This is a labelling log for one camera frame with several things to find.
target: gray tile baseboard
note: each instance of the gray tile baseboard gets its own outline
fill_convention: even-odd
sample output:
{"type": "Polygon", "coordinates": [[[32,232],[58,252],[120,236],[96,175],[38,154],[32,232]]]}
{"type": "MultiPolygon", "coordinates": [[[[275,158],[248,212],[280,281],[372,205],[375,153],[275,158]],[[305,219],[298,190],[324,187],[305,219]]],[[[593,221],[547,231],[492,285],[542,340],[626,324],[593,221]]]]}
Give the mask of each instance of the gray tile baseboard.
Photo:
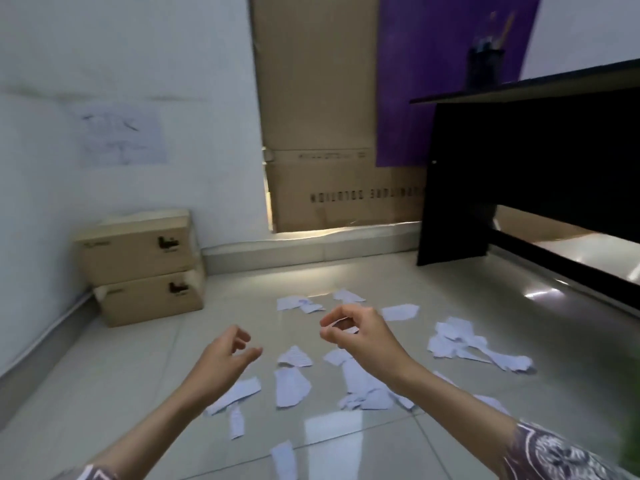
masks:
{"type": "Polygon", "coordinates": [[[24,359],[0,377],[0,430],[38,388],[84,328],[99,315],[93,295],[55,327],[24,359]]]}
{"type": "Polygon", "coordinates": [[[406,223],[298,239],[241,242],[204,249],[202,254],[208,274],[224,274],[412,251],[418,248],[419,240],[420,224],[406,223]]]}

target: person's right hand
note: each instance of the person's right hand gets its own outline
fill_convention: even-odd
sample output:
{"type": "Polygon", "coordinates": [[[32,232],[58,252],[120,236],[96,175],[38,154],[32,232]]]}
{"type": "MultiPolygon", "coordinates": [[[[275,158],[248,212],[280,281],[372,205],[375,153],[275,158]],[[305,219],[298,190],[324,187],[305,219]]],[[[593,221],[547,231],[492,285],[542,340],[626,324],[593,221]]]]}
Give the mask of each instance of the person's right hand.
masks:
{"type": "Polygon", "coordinates": [[[354,304],[338,306],[320,320],[320,326],[320,337],[347,350],[364,370],[391,389],[416,364],[373,308],[354,304]],[[360,331],[344,331],[353,326],[360,331]]]}

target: person's left hand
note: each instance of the person's left hand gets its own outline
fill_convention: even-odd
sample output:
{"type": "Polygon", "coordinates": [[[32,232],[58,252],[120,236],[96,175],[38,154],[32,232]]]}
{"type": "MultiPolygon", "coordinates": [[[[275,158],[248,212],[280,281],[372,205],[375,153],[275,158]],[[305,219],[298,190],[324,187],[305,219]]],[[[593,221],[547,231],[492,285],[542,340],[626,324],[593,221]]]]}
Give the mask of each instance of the person's left hand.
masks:
{"type": "Polygon", "coordinates": [[[244,350],[250,340],[251,335],[233,325],[204,349],[178,389],[198,413],[215,403],[235,384],[246,367],[262,355],[261,347],[244,350]],[[238,349],[244,352],[233,355],[238,349]]]}

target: forearm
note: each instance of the forearm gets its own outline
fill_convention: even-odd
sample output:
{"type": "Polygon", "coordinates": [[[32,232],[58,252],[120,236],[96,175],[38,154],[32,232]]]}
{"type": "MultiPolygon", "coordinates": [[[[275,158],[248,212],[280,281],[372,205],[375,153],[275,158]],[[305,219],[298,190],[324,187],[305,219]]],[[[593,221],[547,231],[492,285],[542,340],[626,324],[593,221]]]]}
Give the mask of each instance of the forearm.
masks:
{"type": "Polygon", "coordinates": [[[119,480],[141,480],[200,412],[200,405],[178,388],[126,435],[94,457],[92,463],[107,468],[119,480]]]}
{"type": "Polygon", "coordinates": [[[394,389],[418,404],[478,460],[501,477],[502,459],[517,421],[449,384],[418,363],[400,374],[394,389]]]}

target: hand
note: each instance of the hand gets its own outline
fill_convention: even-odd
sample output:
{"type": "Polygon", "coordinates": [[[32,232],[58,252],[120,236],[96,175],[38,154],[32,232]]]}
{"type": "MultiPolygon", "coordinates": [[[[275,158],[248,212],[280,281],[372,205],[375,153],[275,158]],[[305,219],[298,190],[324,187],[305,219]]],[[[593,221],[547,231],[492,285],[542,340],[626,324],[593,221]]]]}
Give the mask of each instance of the hand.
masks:
{"type": "Polygon", "coordinates": [[[244,350],[250,340],[251,335],[233,325],[204,349],[177,391],[198,414],[226,393],[246,367],[262,355],[261,347],[244,350]],[[244,352],[233,355],[238,349],[244,352]]]}
{"type": "Polygon", "coordinates": [[[373,308],[338,306],[320,320],[320,326],[320,337],[347,350],[365,371],[391,389],[416,365],[373,308]],[[353,326],[360,331],[355,334],[343,331],[353,326]]]}

